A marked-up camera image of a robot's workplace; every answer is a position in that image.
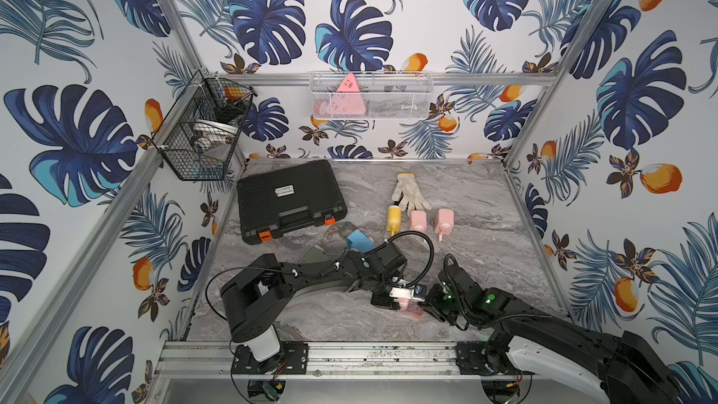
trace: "gray marble table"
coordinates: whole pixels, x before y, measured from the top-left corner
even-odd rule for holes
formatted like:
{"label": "gray marble table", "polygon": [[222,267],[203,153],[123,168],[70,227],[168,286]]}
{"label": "gray marble table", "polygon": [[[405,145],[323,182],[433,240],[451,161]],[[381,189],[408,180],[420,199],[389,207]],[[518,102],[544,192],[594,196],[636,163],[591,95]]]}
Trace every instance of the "gray marble table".
{"label": "gray marble table", "polygon": [[[243,175],[262,174],[287,164],[252,160]],[[508,192],[498,162],[409,163],[409,162],[333,162],[337,181],[347,203],[346,221],[351,221],[375,241],[382,240],[386,229],[386,210],[396,185],[396,174],[414,172],[429,203],[428,223],[433,228],[438,208],[454,210],[454,230],[439,242],[433,231],[429,236],[436,247],[432,269],[422,281],[436,281],[444,254],[452,253],[458,263],[483,287],[502,288],[527,303],[554,315],[560,308],[553,296],[524,225]],[[284,262],[300,261],[313,245],[336,257],[346,246],[337,227],[309,227],[290,232],[283,238],[261,245],[247,245],[240,236],[237,208],[226,222],[225,231],[211,265],[211,275],[229,267],[249,265],[257,256],[274,253]],[[406,213],[401,229],[408,229]],[[406,237],[396,241],[408,257],[405,275],[414,278],[428,256],[426,242]],[[209,297],[223,310],[220,287],[236,272],[225,273],[212,283]],[[227,323],[208,308],[204,294],[197,302],[188,340],[225,341],[230,334]],[[311,341],[462,341],[487,337],[489,331],[460,331],[440,323],[428,314],[415,317],[394,310],[377,309],[369,303],[367,291],[352,293],[308,293],[292,300],[276,320],[283,339]]]}

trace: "pink triangular object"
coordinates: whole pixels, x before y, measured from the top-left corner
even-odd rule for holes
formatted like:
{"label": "pink triangular object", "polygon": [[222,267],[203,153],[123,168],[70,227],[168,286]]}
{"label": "pink triangular object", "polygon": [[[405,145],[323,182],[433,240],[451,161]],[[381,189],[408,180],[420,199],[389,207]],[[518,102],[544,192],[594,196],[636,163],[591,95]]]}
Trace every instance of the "pink triangular object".
{"label": "pink triangular object", "polygon": [[359,92],[359,85],[357,84],[357,77],[354,74],[347,74],[342,80],[342,84],[339,85],[337,92]]}
{"label": "pink triangular object", "polygon": [[366,114],[364,98],[359,93],[357,77],[354,74],[347,74],[339,85],[337,92],[349,92],[350,94],[332,94],[331,112],[335,114]]}

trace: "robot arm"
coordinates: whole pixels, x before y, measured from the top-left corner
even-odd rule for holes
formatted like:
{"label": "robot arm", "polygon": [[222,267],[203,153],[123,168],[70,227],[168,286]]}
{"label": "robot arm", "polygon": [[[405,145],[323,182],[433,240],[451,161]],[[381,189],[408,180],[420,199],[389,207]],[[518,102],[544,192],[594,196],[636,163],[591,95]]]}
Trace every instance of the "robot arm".
{"label": "robot arm", "polygon": [[440,283],[427,295],[417,284],[422,275],[399,285],[406,257],[391,239],[372,252],[345,251],[338,260],[323,263],[289,264],[273,254],[260,256],[221,289],[232,340],[251,348],[260,371],[270,371],[283,359],[272,324],[294,296],[362,289],[372,291],[372,304],[396,309],[391,296],[403,288],[440,321],[495,329],[477,354],[476,364],[482,366],[468,373],[531,371],[604,403],[677,402],[678,382],[643,338],[628,331],[622,337],[591,331],[534,309],[508,292],[483,289],[450,260],[451,255],[444,258]]}

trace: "white work glove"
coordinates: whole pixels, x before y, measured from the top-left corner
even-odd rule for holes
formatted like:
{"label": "white work glove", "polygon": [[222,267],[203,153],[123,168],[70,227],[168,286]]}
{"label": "white work glove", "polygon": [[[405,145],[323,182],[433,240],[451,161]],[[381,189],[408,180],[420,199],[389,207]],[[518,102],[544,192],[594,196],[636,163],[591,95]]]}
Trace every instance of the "white work glove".
{"label": "white work glove", "polygon": [[396,179],[396,188],[394,188],[394,193],[391,194],[391,201],[398,202],[399,197],[403,195],[404,197],[399,202],[399,208],[402,211],[406,210],[406,215],[411,215],[411,212],[415,209],[423,211],[424,209],[432,208],[432,205],[426,201],[421,191],[418,190],[414,174],[399,174]]}

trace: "black toolbox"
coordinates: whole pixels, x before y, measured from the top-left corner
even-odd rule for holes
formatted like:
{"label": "black toolbox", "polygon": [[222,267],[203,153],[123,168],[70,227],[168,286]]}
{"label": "black toolbox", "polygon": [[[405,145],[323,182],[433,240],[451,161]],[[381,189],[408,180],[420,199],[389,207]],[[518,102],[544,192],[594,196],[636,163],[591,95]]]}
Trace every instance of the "black toolbox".
{"label": "black toolbox", "polygon": [[327,160],[252,175],[237,181],[242,240],[257,245],[285,232],[333,224],[347,216]]}

